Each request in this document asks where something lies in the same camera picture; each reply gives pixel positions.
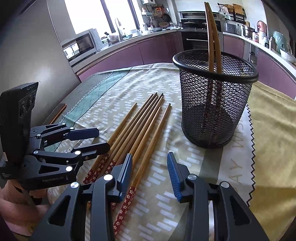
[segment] countertop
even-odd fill
[[[120,49],[124,46],[127,46],[127,45],[130,45],[132,43],[135,43],[135,42],[138,42],[138,41],[141,41],[143,39],[146,39],[146,38],[151,38],[153,36],[158,36],[158,35],[161,35],[161,34],[166,34],[166,33],[173,33],[173,32],[177,32],[177,31],[180,31],[180,32],[193,32],[193,31],[198,31],[198,32],[206,32],[206,30],[194,30],[194,29],[171,29],[171,30],[163,30],[161,32],[155,32],[155,33],[149,33],[149,34],[143,34],[141,36],[137,36],[137,37],[134,37],[132,39],[128,39],[128,40],[125,40],[125,41],[122,41],[122,42],[119,42],[117,44],[113,44],[111,46],[108,46],[108,47],[105,47],[103,48],[102,50],[100,50],[99,52],[89,56],[88,58],[86,58],[85,60],[81,61],[80,63],[78,63],[77,65],[73,66],[73,71],[75,73],[77,73],[79,70],[81,70],[82,68],[84,68],[85,66],[89,65],[90,63],[94,62],[95,60],[103,57],[104,55],[110,53],[110,52],[113,52],[117,49]],[[237,34],[231,34],[231,33],[226,33],[226,32],[223,32],[223,35],[228,35],[228,36],[232,36],[232,37],[236,37],[236,38],[241,38],[243,39],[244,41],[247,41],[249,43],[251,43],[252,45],[258,47],[259,49],[263,50],[264,52],[266,52],[268,55],[270,55],[272,58],[274,58],[276,61],[278,61],[282,66],[284,66],[287,71],[289,71],[295,78],[296,78],[296,66],[291,64],[290,62],[284,60],[278,53],[276,53],[275,51],[273,50],[269,50],[268,48],[264,47],[263,45],[259,44],[259,43],[256,43],[254,42],[253,40],[250,40],[246,37],[243,37],[243,36],[240,36],[240,35],[237,35]]]
[[[273,50],[270,50],[270,49],[264,47],[263,45],[254,42],[251,39],[248,39],[246,37],[243,37],[243,36],[240,36],[240,35],[237,35],[237,34],[231,34],[231,33],[223,32],[223,35],[229,35],[229,36],[232,36],[232,37],[235,37],[235,38],[240,38],[240,39],[243,39],[244,41],[247,41],[247,42],[253,44],[257,48],[259,48],[259,49],[263,50],[265,53],[269,54],[276,61],[278,61],[282,66],[284,66],[296,78],[296,66],[291,64],[290,62],[284,60],[281,57],[281,55],[278,54],[277,52],[275,52]]]

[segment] zigzag edge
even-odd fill
[[[251,132],[252,132],[252,134],[251,134],[251,136],[252,136],[252,148],[253,148],[253,151],[252,151],[252,154],[253,154],[253,157],[252,157],[252,161],[253,161],[253,164],[251,165],[251,167],[253,168],[253,170],[251,171],[251,174],[253,175],[253,177],[251,178],[251,180],[253,181],[253,184],[252,184],[252,188],[253,188],[253,190],[249,193],[249,195],[250,195],[250,199],[247,201],[247,205],[248,205],[248,207],[250,207],[250,204],[249,204],[249,202],[252,200],[252,192],[253,191],[255,191],[255,187],[254,187],[254,185],[256,184],[256,182],[254,181],[254,178],[255,178],[255,176],[254,176],[254,174],[253,174],[253,172],[255,171],[255,169],[254,169],[254,164],[255,164],[255,161],[254,161],[254,158],[255,158],[255,148],[254,148],[254,145],[255,145],[255,143],[254,143],[254,136],[253,136],[253,134],[254,134],[254,132],[253,132],[253,123],[252,123],[252,118],[251,118],[251,113],[250,113],[250,108],[249,108],[249,105],[248,104],[246,104],[246,106],[247,106],[247,109],[248,109],[248,113],[249,113],[249,122],[250,122],[250,126],[251,126]]]

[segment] window frame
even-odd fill
[[[111,20],[110,13],[109,13],[109,10],[107,8],[106,2],[105,2],[105,0],[100,0],[100,1],[101,1],[101,4],[102,4],[102,7],[103,7],[103,11],[104,11],[104,13],[106,15],[106,18],[107,18],[111,33],[115,33],[116,30],[115,30],[114,25],[112,23],[112,20]],[[136,10],[135,10],[135,7],[134,7],[134,5],[132,3],[132,0],[127,0],[127,2],[128,2],[129,7],[130,7],[131,14],[133,16],[133,20],[135,22],[136,28],[140,29],[139,20],[137,18]]]

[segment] window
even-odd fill
[[[65,4],[76,34],[95,28],[103,37],[104,32],[117,31],[115,18],[126,31],[139,27],[132,0],[65,0]]]

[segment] plastic bag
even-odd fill
[[[284,35],[281,33],[274,31],[273,37],[276,41],[276,44],[278,46],[278,53],[280,54],[280,50],[284,50],[285,52],[289,52],[289,47],[288,47],[288,41]]]

